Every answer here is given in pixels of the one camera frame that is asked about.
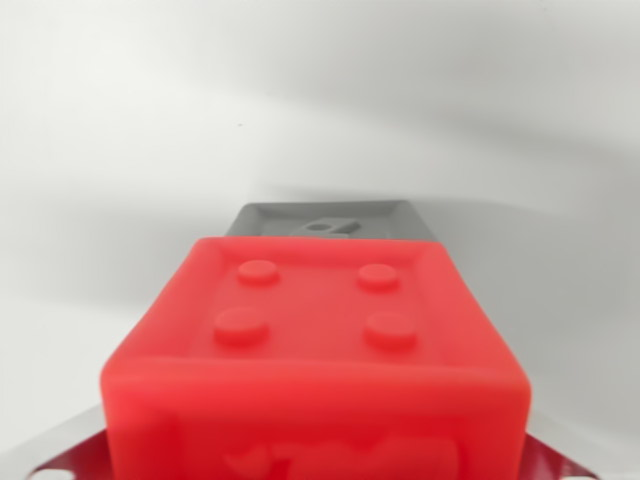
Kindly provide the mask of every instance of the gray plastic piece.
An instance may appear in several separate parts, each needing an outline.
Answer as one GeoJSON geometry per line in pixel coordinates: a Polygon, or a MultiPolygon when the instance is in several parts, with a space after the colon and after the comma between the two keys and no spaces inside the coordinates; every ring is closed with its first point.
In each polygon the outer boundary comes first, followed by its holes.
{"type": "Polygon", "coordinates": [[[436,240],[404,200],[250,203],[240,210],[227,235],[436,240]]]}

